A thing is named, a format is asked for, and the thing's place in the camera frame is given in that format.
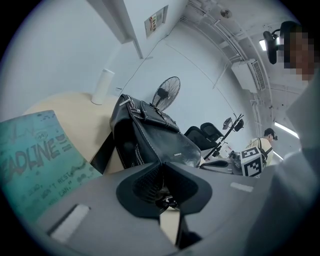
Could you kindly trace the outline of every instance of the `black leather bag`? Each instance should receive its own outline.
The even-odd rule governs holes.
[[[184,136],[176,122],[152,104],[122,94],[110,119],[111,134],[91,164],[103,173],[114,146],[123,167],[177,162],[198,167],[200,149]]]

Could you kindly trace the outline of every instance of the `black office chair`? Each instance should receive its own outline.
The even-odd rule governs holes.
[[[189,140],[203,150],[213,149],[217,143],[208,138],[208,135],[196,126],[191,126],[184,134]]]
[[[200,126],[201,131],[203,131],[207,138],[212,142],[216,142],[217,139],[223,137],[224,135],[210,122],[205,122]]]

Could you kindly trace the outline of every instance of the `white table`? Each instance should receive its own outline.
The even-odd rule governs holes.
[[[68,92],[50,96],[29,108],[24,114],[53,110],[65,134],[90,163],[111,132],[109,120],[117,97],[107,97],[102,105],[91,102],[91,94]],[[123,170],[114,149],[105,174]]]

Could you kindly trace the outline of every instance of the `person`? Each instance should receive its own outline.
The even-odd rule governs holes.
[[[272,149],[271,142],[274,140],[275,136],[275,131],[268,128],[264,131],[264,136],[262,138],[253,138],[246,149],[252,147],[262,148],[267,154],[266,166],[269,166],[274,157],[274,150]]]

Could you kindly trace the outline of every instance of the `stand fan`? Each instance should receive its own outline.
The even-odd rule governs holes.
[[[164,111],[175,100],[180,90],[180,79],[176,76],[165,80],[156,90],[152,105]]]

